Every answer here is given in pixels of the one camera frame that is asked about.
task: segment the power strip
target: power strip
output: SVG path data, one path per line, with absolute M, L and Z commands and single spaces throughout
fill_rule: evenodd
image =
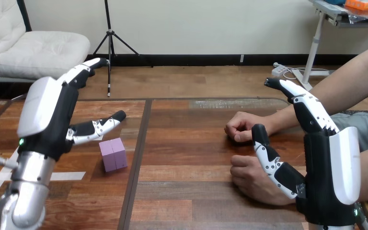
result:
M 287 67 L 283 65 L 278 65 L 276 68 L 272 70 L 272 75 L 276 77 L 283 76 L 283 74 L 288 70 Z

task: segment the fist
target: fist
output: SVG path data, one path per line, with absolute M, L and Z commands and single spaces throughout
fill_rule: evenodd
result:
M 225 133 L 236 142 L 252 140 L 251 129 L 255 124 L 263 124 L 267 134 L 271 135 L 270 122 L 266 117 L 256 116 L 245 112 L 237 112 L 226 124 Z
M 230 160 L 232 181 L 248 197 L 270 205 L 288 205 L 295 199 L 288 198 L 263 171 L 257 157 L 233 156 Z

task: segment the white robotic hand cover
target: white robotic hand cover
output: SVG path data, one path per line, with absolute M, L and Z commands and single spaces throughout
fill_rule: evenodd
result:
M 356 127 L 348 127 L 329 137 L 335 195 L 345 205 L 359 199 L 360 151 Z
M 52 77 L 35 81 L 29 89 L 17 130 L 23 138 L 45 130 L 50 123 L 61 92 L 61 82 Z

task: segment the pink foam block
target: pink foam block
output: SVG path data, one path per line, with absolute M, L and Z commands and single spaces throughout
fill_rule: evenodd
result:
M 107 172 L 127 167 L 126 151 L 120 138 L 99 143 Z
M 116 168 L 120 169 L 127 167 L 126 151 L 125 147 L 123 146 L 121 138 L 113 139 L 110 141 L 112 149 L 114 151 Z
M 105 166 L 105 171 L 109 172 L 115 170 L 116 169 L 115 156 L 112 150 L 111 142 L 110 141 L 99 142 L 99 148 L 101 149 L 102 161 L 104 162 L 103 165 Z

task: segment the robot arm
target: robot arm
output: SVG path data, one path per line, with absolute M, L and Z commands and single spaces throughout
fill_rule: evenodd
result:
M 32 84 L 19 120 L 17 162 L 0 159 L 13 169 L 11 183 L 0 200 L 0 230 L 35 230 L 45 216 L 48 184 L 56 162 L 73 145 L 82 144 L 118 126 L 126 114 L 70 126 L 78 98 L 94 69 L 108 65 L 95 58 L 77 65 L 59 79 L 44 77 Z
M 269 146 L 263 125 L 252 127 L 253 147 L 269 178 L 290 198 L 313 229 L 349 229 L 355 223 L 354 203 L 360 191 L 360 158 L 357 129 L 342 131 L 319 100 L 291 81 L 267 79 L 265 85 L 281 90 L 294 106 L 305 131 L 305 178 L 280 161 Z

